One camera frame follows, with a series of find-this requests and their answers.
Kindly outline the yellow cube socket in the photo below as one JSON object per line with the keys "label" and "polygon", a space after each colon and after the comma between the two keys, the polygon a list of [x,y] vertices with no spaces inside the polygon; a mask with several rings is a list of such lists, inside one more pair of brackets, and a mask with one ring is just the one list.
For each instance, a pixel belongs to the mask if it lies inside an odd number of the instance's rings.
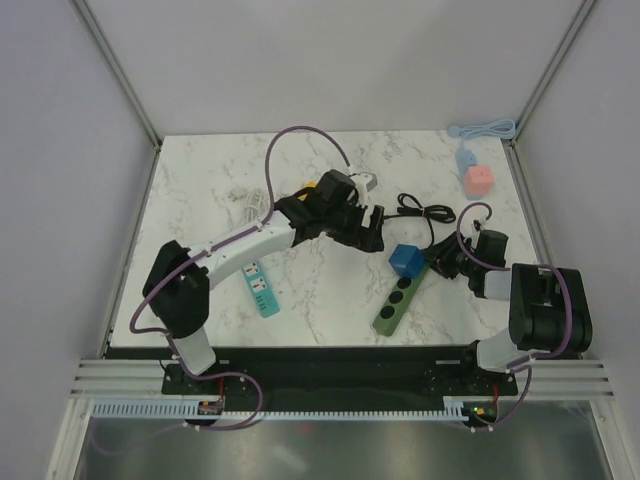
{"label": "yellow cube socket", "polygon": [[308,193],[314,189],[316,187],[316,183],[315,182],[309,182],[307,184],[304,185],[304,187],[296,193],[296,197],[298,199],[300,199],[301,201],[304,201],[306,199],[306,197],[308,196]]}

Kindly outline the blue cube socket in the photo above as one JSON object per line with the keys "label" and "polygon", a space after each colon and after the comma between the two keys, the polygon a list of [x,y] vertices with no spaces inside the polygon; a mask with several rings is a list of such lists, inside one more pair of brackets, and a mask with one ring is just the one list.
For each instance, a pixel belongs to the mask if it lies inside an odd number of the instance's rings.
{"label": "blue cube socket", "polygon": [[420,276],[426,259],[417,246],[398,244],[389,258],[389,264],[399,277],[414,279]]}

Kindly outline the green power strip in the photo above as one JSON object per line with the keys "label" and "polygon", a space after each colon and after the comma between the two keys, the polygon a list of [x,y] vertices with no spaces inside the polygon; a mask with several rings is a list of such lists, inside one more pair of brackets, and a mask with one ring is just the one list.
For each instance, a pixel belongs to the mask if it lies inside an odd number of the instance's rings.
{"label": "green power strip", "polygon": [[372,322],[372,328],[378,335],[390,337],[395,333],[429,270],[430,265],[426,264],[417,277],[399,278]]}

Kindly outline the teal power strip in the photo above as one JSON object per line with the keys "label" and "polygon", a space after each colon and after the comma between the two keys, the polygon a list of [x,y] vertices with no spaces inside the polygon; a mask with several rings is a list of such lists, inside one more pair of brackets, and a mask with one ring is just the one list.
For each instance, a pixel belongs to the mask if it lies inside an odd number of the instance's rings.
{"label": "teal power strip", "polygon": [[279,303],[260,262],[252,260],[245,264],[242,275],[261,317],[269,318],[279,313]]}

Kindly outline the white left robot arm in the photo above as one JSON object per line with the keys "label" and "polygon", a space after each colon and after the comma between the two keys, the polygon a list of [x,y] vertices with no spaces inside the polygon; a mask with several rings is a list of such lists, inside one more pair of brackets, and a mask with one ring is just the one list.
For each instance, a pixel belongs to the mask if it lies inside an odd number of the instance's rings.
{"label": "white left robot arm", "polygon": [[331,169],[306,187],[270,205],[266,216],[236,231],[188,248],[164,244],[143,287],[143,303],[161,321],[174,352],[186,368],[185,382],[208,393],[219,382],[216,355],[205,330],[212,292],[250,262],[325,235],[365,253],[384,249],[384,209],[370,202],[372,173]]}

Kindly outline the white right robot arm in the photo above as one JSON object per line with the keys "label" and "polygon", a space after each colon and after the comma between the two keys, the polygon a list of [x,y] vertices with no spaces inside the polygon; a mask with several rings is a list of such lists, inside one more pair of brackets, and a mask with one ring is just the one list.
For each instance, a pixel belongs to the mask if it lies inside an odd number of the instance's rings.
{"label": "white right robot arm", "polygon": [[580,272],[522,263],[507,267],[507,243],[508,236],[494,230],[482,230],[476,243],[455,232],[423,251],[441,277],[463,275],[476,297],[508,303],[507,327],[476,342],[475,359],[458,368],[460,386],[473,394],[493,383],[494,372],[580,355],[593,339]]}

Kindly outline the pink cube socket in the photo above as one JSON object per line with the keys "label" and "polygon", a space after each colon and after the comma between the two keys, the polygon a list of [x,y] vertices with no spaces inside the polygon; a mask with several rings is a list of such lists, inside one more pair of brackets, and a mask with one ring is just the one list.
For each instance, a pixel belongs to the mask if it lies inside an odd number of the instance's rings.
{"label": "pink cube socket", "polygon": [[482,198],[489,194],[494,186],[493,172],[489,166],[470,166],[463,176],[462,184],[468,198]]}

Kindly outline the light blue power strip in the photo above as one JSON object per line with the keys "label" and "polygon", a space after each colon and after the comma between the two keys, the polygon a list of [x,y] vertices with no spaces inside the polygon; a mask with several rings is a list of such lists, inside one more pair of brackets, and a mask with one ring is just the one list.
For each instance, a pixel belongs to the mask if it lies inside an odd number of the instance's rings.
{"label": "light blue power strip", "polygon": [[467,171],[477,165],[477,158],[475,154],[466,148],[459,148],[455,153],[455,161],[459,173],[459,177],[463,179]]}

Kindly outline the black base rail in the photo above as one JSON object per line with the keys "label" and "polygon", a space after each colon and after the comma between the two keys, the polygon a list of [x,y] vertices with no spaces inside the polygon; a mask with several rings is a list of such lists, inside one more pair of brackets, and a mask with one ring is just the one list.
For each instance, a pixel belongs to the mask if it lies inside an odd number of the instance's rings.
{"label": "black base rail", "polygon": [[446,397],[507,399],[531,391],[532,372],[482,370],[472,346],[222,347],[216,363],[194,376],[165,347],[110,347],[105,357],[162,362],[165,395],[217,395],[258,412],[431,410]]}

